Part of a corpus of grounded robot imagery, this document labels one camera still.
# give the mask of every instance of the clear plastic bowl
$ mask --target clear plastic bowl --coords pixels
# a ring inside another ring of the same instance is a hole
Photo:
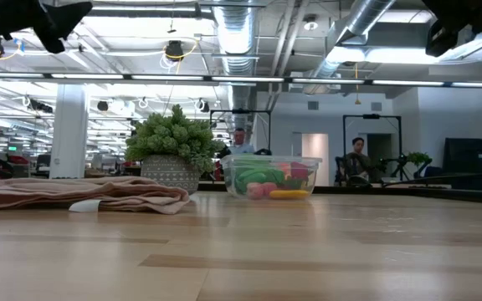
[[[314,191],[321,158],[230,155],[221,160],[228,192],[259,199],[306,199]]]

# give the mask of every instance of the folded towel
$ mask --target folded towel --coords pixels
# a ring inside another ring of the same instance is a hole
[[[175,214],[189,200],[187,191],[166,187],[138,176],[95,179],[9,179],[0,180],[0,209],[18,208],[35,203],[68,203],[101,200],[100,210],[155,210]]]

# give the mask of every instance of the person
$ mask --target person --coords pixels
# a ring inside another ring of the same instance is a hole
[[[232,155],[253,154],[254,147],[244,142],[246,132],[242,128],[235,129],[233,133],[233,145],[229,147]]]
[[[362,154],[364,150],[364,139],[357,137],[352,140],[352,152],[345,156],[346,169],[348,176],[363,176],[367,178],[368,168],[371,165],[371,161],[368,156]],[[341,174],[345,174],[345,168],[340,166]]]

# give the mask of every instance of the ceramic pot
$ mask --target ceramic pot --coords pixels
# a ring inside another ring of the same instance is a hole
[[[198,189],[200,173],[180,156],[153,155],[142,162],[141,176],[164,186],[185,189],[191,195]]]

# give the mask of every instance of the green plant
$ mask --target green plant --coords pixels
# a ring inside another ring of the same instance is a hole
[[[128,161],[141,161],[150,155],[177,155],[199,172],[211,172],[211,158],[224,148],[223,142],[213,140],[209,122],[187,119],[180,105],[172,107],[172,116],[150,115],[136,125],[136,133],[126,140]]]
[[[407,158],[416,166],[416,168],[419,168],[423,163],[431,160],[431,157],[428,156],[427,153],[420,152],[409,152]]]

